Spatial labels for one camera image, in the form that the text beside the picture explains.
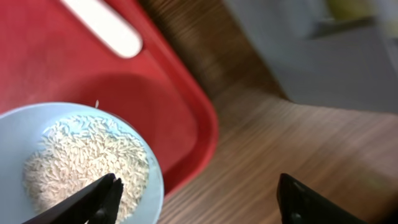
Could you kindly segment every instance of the light blue bowl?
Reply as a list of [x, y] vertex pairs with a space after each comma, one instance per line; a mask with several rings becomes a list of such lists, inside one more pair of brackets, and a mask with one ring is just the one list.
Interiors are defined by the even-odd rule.
[[123, 222], [155, 224], [162, 209], [164, 185], [154, 153], [130, 125], [95, 108], [74, 103], [41, 103], [24, 106], [0, 115], [0, 217], [1, 223], [23, 223], [35, 214], [22, 185], [25, 160], [36, 150], [42, 132], [61, 118], [92, 115], [113, 119], [120, 130], [139, 139], [149, 161], [149, 180], [133, 216]]

